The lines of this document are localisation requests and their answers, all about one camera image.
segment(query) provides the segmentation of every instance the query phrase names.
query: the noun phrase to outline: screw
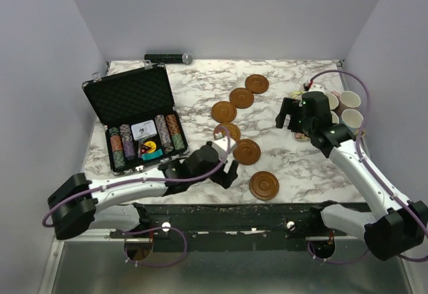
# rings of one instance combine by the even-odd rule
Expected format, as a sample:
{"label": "screw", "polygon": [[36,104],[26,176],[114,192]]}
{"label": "screw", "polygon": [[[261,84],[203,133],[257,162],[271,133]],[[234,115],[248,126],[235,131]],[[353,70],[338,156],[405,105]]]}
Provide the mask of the screw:
{"label": "screw", "polygon": [[289,231],[294,231],[296,229],[296,224],[292,220],[288,222],[286,226]]}

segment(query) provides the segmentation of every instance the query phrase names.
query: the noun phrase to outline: poker chip case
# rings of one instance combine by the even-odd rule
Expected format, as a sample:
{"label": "poker chip case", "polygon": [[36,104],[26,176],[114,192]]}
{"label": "poker chip case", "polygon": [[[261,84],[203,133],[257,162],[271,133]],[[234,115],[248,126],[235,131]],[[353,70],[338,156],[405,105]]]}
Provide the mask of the poker chip case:
{"label": "poker chip case", "polygon": [[[145,67],[84,82],[82,89],[104,125],[113,172],[142,170],[189,152],[163,63],[151,64],[145,61]],[[151,120],[156,124],[156,135],[146,142],[135,140],[129,128]],[[139,157],[137,151],[141,144],[149,146],[144,146],[146,150],[143,152],[149,150],[152,154]]]}

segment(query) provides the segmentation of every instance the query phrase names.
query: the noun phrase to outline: microphone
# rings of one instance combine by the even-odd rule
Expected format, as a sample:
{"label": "microphone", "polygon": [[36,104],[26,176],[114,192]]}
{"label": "microphone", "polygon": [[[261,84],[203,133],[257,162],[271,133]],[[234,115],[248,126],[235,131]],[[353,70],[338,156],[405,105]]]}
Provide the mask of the microphone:
{"label": "microphone", "polygon": [[144,55],[144,60],[150,60],[153,63],[185,63],[190,65],[193,61],[193,56],[191,53],[182,54],[155,54],[155,53],[146,53]]}

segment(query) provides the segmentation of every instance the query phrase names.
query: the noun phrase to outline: teal object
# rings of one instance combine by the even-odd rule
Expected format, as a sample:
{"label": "teal object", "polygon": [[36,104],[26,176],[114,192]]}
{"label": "teal object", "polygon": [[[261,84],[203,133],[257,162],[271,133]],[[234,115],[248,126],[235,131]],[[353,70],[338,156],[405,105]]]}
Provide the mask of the teal object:
{"label": "teal object", "polygon": [[142,159],[143,160],[151,160],[151,159],[161,157],[162,155],[163,155],[162,150],[159,149],[156,152],[152,152],[151,154],[143,154]]}

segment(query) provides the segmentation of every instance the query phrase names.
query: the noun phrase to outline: gray wall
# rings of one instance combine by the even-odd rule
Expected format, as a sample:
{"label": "gray wall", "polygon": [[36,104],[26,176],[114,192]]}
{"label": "gray wall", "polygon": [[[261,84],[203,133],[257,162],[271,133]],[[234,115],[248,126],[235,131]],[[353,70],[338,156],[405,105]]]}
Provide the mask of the gray wall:
{"label": "gray wall", "polygon": [[343,59],[378,0],[74,0],[108,59]]}
{"label": "gray wall", "polygon": [[[426,204],[427,30],[428,0],[380,0],[345,61],[345,69],[366,81],[372,94],[367,139],[374,162],[413,200]],[[413,256],[425,256],[427,244],[425,239]],[[412,266],[428,288],[428,265]]]}
{"label": "gray wall", "polygon": [[72,0],[0,3],[0,293],[37,293],[46,199],[80,169],[94,120],[80,85],[105,65]]}

